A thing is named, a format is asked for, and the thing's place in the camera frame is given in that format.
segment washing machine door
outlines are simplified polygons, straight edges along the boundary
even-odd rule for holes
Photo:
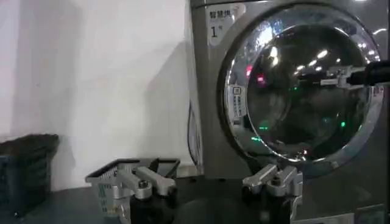
[[[308,178],[351,160],[374,129],[383,89],[305,87],[298,77],[380,60],[364,26],[333,7],[297,4],[238,39],[220,74],[221,121],[235,147]]]

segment sticker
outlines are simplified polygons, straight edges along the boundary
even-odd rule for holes
[[[229,115],[231,118],[245,116],[246,113],[246,89],[239,85],[229,85]]]
[[[212,46],[218,45],[229,28],[246,11],[245,5],[223,4],[211,5],[206,10],[207,38]]]

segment front-load washing machine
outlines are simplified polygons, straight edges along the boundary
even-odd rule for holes
[[[388,1],[193,0],[191,13],[199,169],[242,178],[293,165],[301,223],[384,223],[386,89],[299,79],[387,60]]]

